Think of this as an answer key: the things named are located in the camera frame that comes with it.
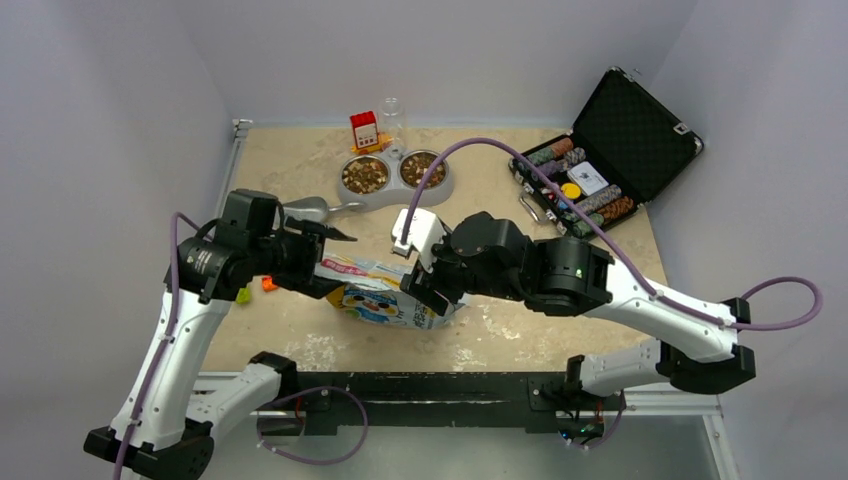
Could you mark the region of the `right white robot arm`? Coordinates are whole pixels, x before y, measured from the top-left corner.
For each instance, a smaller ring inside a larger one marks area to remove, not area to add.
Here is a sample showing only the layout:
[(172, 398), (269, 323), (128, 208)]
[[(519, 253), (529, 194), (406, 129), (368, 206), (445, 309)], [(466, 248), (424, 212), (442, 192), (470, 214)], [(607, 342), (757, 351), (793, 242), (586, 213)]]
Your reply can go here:
[(642, 332), (645, 340), (634, 347), (568, 360), (561, 392), (573, 406), (662, 382), (717, 395), (756, 376), (754, 352), (735, 330), (750, 317), (743, 300), (712, 303), (640, 284), (602, 248), (570, 237), (534, 240), (486, 212), (450, 228), (430, 211), (405, 210), (391, 237), (394, 252), (415, 261), (402, 290), (437, 313), (481, 295), (550, 317), (585, 316)]

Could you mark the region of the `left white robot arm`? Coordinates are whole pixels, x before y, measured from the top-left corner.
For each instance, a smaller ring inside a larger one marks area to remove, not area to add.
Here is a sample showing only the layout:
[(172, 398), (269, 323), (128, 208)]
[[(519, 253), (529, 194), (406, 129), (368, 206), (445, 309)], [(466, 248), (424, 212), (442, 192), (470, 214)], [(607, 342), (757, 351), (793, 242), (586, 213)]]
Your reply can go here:
[(251, 358), (227, 385), (199, 403), (195, 381), (219, 326), (239, 291), (268, 276), (285, 290), (321, 299), (338, 282), (320, 277), (327, 241), (344, 234), (321, 222), (288, 217), (271, 194), (236, 189), (222, 213), (173, 236), (154, 335), (123, 406), (91, 430), (87, 453), (110, 462), (113, 476), (197, 479), (216, 444), (256, 409), (284, 409), (307, 395), (294, 361), (269, 352)]

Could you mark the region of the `pet food bag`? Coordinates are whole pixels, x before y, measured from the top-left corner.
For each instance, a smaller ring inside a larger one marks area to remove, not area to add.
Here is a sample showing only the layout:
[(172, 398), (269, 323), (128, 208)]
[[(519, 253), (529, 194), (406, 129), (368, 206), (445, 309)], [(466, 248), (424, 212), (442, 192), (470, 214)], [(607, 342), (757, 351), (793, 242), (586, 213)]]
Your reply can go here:
[(468, 305), (470, 296), (448, 307), (444, 314), (400, 290), (402, 277), (411, 268), (374, 260), (357, 259), (326, 253), (316, 265), (315, 274), (342, 285), (326, 296), (336, 309), (360, 321), (372, 324), (433, 330), (448, 324), (454, 313)]

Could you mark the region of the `silver metal scoop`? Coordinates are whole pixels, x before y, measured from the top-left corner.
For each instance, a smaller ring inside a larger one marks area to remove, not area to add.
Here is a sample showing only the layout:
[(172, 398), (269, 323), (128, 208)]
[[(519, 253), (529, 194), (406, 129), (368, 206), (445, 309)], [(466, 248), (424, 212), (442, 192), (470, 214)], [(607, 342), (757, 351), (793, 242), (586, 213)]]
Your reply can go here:
[(358, 201), (330, 206), (323, 197), (319, 196), (304, 197), (282, 204), (283, 213), (286, 218), (318, 223), (324, 223), (333, 214), (360, 209), (364, 206), (365, 204), (363, 202)]

